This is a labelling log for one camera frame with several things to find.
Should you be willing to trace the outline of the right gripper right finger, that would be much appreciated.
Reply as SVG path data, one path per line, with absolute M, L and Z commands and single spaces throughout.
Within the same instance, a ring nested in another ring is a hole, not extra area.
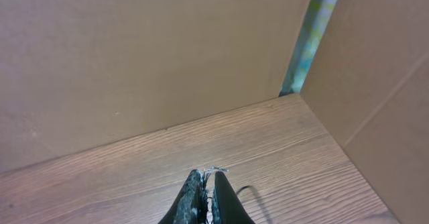
M 214 224 L 254 224 L 223 172 L 214 176 L 212 196 L 212 222 Z

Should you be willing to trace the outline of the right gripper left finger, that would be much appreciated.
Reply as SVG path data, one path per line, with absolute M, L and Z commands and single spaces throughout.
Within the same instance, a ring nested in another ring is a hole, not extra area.
M 208 213 L 207 176 L 194 169 L 185 180 L 172 206 L 159 224 L 206 223 Z

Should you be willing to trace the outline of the black usb cable long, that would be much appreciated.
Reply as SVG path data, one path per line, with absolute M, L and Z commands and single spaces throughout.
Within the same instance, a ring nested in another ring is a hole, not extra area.
M 226 172 L 228 172 L 228 170 L 225 168 L 218 167 L 218 166 L 212 166 L 209 169 L 204 170 L 204 173 L 207 176 L 207 178 L 209 178 L 212 175 L 215 175 L 216 172 L 223 172 L 225 174 Z M 261 211 L 263 218 L 265 219 L 265 222 L 269 223 L 269 224 L 273 224 L 273 221 L 269 215 L 269 212 L 266 209 L 266 206 L 263 203 L 263 200 L 262 200 L 261 196 L 259 195 L 259 192 L 257 191 L 257 189 L 254 186 L 252 186 L 252 185 L 242 186 L 238 190 L 234 190 L 234 191 L 235 191 L 235 194 L 237 195 L 237 197 L 239 199 L 239 195 L 243 191 L 246 191 L 246 190 L 248 190 L 252 194 L 253 199 L 257 203 L 257 206 L 258 206 L 259 210 Z M 212 208 L 212 196 L 210 197 L 211 208 Z

